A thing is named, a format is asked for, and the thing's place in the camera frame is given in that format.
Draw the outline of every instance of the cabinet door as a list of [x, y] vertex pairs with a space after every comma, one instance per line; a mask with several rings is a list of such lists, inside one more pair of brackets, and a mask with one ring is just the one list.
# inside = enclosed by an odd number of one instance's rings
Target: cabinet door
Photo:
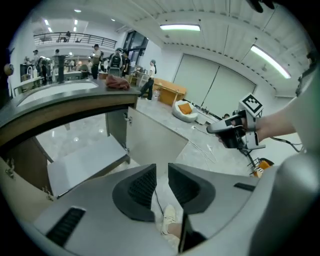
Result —
[[188, 139], [129, 107], [126, 146], [129, 156], [140, 165], [156, 164], [157, 175], [168, 171], [188, 143]]
[[10, 167], [0, 158], [0, 189], [13, 214], [32, 223], [53, 202], [47, 194], [13, 172], [14, 179], [6, 174]]

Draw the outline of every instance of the cable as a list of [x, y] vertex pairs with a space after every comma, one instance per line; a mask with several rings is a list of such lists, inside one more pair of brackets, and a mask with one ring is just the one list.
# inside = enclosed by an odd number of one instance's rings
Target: cable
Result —
[[289, 144], [291, 147], [293, 147], [293, 149], [296, 151], [296, 152], [298, 152], [298, 153], [300, 153], [301, 152], [301, 150], [303, 149], [303, 148], [301, 148], [300, 150], [298, 150], [294, 145], [301, 145], [302, 143], [300, 143], [300, 144], [298, 144], [298, 143], [295, 143], [295, 144], [293, 144], [293, 143], [291, 143], [290, 141], [288, 141], [288, 140], [286, 140], [286, 139], [282, 139], [282, 138], [276, 138], [276, 137], [270, 137], [271, 139], [273, 139], [273, 140], [275, 140], [275, 141], [278, 141], [278, 142], [283, 142], [283, 143], [287, 143], [287, 144]]
[[161, 210], [162, 216], [165, 216], [164, 211], [162, 210], [161, 205], [160, 205], [159, 200], [158, 200], [157, 191], [154, 190], [154, 193], [155, 193], [156, 201], [158, 202], [159, 208], [160, 208], [160, 210]]

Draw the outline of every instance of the faucet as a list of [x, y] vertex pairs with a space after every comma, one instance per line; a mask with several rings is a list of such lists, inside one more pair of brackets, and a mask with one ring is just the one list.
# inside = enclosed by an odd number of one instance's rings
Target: faucet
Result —
[[26, 73], [29, 74], [29, 69], [31, 69], [31, 77], [34, 78], [34, 70], [32, 69], [32, 66], [28, 66]]

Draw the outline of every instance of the white chair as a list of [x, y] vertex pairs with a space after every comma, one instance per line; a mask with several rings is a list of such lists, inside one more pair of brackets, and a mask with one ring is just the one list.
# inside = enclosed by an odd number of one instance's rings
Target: white chair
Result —
[[[181, 112], [180, 108], [178, 107], [179, 105], [183, 105], [183, 104], [186, 104], [188, 103], [190, 108], [192, 109], [192, 113], [190, 114], [184, 114]], [[191, 103], [187, 102], [187, 101], [183, 101], [183, 100], [179, 100], [179, 101], [176, 101], [172, 107], [172, 114], [182, 120], [182, 121], [185, 121], [185, 122], [188, 122], [188, 123], [191, 123], [193, 121], [195, 121], [198, 117], [198, 111], [196, 109], [195, 106], [193, 106]]]

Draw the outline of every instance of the backpack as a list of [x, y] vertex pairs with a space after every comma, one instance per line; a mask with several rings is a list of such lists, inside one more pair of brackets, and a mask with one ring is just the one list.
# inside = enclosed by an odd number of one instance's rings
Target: backpack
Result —
[[110, 68], [120, 69], [122, 67], [122, 56], [113, 54], [110, 58]]

